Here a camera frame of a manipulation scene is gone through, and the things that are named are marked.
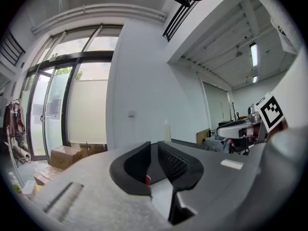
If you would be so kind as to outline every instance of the white wall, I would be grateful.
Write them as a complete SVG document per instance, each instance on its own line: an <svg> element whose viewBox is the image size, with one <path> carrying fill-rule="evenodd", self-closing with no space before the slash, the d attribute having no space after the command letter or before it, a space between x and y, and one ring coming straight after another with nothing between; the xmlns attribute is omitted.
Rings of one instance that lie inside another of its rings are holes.
<svg viewBox="0 0 308 231"><path fill-rule="evenodd" d="M172 138L189 142L196 142L196 133L208 127L197 74L163 61L168 44L163 31L162 24L134 19L122 29L107 90L108 149L163 140L165 120ZM129 118L129 111L135 117Z"/></svg>
<svg viewBox="0 0 308 231"><path fill-rule="evenodd" d="M273 91L284 74L282 73L250 86L233 90L235 112L238 112L239 116L247 116L248 107L253 103L257 103L266 93Z"/></svg>

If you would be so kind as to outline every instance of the red object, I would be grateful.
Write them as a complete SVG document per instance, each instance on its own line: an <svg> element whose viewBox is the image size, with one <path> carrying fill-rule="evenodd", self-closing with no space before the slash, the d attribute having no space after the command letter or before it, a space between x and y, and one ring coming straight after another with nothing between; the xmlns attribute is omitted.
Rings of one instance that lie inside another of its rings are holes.
<svg viewBox="0 0 308 231"><path fill-rule="evenodd" d="M235 145L234 145L232 139L229 139L229 142L230 142L231 146L235 147Z"/></svg>
<svg viewBox="0 0 308 231"><path fill-rule="evenodd" d="M145 177L145 184L146 184L147 186L150 186L150 183L151 183L151 177L147 175L147 176Z"/></svg>

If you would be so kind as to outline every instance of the ceiling light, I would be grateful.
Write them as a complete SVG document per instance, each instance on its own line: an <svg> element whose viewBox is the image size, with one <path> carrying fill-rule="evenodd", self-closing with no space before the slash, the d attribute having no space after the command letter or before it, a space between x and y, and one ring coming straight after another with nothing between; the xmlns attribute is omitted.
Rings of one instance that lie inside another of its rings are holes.
<svg viewBox="0 0 308 231"><path fill-rule="evenodd" d="M258 65L258 48L257 44L253 43L250 46L251 58L252 58L252 66L255 67Z"/></svg>
<svg viewBox="0 0 308 231"><path fill-rule="evenodd" d="M257 82L257 80L258 80L258 76L256 75L256 76L254 76L253 83L256 83L256 82Z"/></svg>

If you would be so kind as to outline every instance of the metal railing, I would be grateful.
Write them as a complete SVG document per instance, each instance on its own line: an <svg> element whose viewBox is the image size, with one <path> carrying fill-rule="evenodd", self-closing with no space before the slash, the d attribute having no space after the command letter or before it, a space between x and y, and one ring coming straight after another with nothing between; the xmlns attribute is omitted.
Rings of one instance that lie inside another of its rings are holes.
<svg viewBox="0 0 308 231"><path fill-rule="evenodd" d="M189 8L184 7L183 5L180 6L178 11L175 13L173 18L171 19L166 30L164 31L163 36L167 38L168 42L172 39L173 35L176 33L180 25L183 23L185 18L193 10L193 8L196 6L197 3L198 1L191 1L191 6Z"/></svg>
<svg viewBox="0 0 308 231"><path fill-rule="evenodd" d="M0 46L0 52L6 60L16 66L21 55L25 53L25 50L20 46L12 33L9 31L3 39Z"/></svg>

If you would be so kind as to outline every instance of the sliding glass door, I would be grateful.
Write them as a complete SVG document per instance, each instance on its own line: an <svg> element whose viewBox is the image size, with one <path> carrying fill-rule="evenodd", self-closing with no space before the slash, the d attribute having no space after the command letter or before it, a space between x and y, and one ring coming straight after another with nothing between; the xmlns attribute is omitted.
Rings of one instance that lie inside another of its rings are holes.
<svg viewBox="0 0 308 231"><path fill-rule="evenodd" d="M64 92L71 69L71 67L55 69L51 77L50 88L46 93L43 136L48 161L51 150L62 145L61 114Z"/></svg>
<svg viewBox="0 0 308 231"><path fill-rule="evenodd" d="M33 160L44 160L45 147L43 140L43 106L44 99L47 91L48 84L50 82L50 74L40 72L37 74L34 83L34 92L30 98L30 112L27 126L30 129L30 153Z"/></svg>
<svg viewBox="0 0 308 231"><path fill-rule="evenodd" d="M38 71L29 99L28 144L32 159L48 160L51 150L62 145L61 116L71 67Z"/></svg>

